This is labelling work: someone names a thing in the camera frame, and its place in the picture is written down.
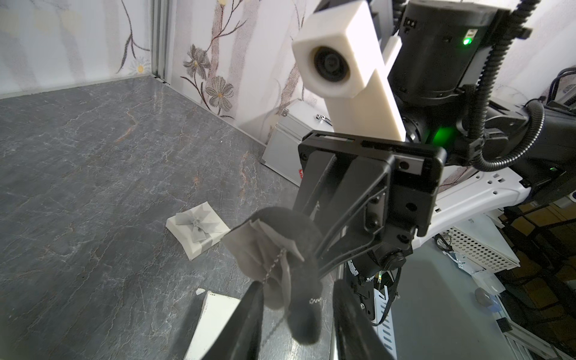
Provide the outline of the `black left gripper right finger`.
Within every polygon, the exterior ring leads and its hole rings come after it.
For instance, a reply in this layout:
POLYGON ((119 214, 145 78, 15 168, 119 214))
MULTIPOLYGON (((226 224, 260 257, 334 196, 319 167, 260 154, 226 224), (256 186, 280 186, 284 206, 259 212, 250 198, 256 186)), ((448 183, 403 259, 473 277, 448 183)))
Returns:
POLYGON ((351 286, 340 277, 334 282, 332 303, 331 359, 396 358, 392 297, 376 294, 380 318, 373 323, 355 300, 351 286))

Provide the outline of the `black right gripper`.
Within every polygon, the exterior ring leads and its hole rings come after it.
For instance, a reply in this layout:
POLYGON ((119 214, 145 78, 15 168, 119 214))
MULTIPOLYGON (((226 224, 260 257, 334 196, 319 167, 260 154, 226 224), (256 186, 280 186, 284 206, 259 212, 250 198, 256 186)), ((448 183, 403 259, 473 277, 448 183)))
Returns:
POLYGON ((370 278, 400 269, 431 224, 444 148, 314 130, 298 145, 303 176, 294 210, 323 235, 319 275, 358 260, 370 278))

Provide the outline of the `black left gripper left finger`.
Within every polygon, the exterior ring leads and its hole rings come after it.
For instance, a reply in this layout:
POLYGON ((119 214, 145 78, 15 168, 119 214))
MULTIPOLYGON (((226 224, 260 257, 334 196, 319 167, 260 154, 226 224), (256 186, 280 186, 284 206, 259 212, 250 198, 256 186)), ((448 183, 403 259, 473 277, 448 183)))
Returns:
POLYGON ((258 359, 262 338, 263 309, 263 284, 254 281, 203 359, 258 359))

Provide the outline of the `white jewelry box base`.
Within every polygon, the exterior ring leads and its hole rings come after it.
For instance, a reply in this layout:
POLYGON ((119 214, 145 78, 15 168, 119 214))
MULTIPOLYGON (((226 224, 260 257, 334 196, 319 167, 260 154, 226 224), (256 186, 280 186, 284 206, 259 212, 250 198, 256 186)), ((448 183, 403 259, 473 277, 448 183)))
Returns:
POLYGON ((184 356, 185 360, 202 359, 218 339, 240 300, 212 291, 205 293, 199 322, 184 356))

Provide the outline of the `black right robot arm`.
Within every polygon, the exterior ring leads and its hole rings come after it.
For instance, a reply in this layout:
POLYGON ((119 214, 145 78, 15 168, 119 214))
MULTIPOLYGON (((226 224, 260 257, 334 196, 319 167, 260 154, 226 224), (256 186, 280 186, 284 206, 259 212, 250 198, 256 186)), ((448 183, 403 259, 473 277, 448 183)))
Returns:
POLYGON ((575 189, 575 112, 492 98, 536 1, 322 1, 292 51, 332 132, 298 147, 295 210, 315 215, 321 275, 402 267, 454 224, 575 189))

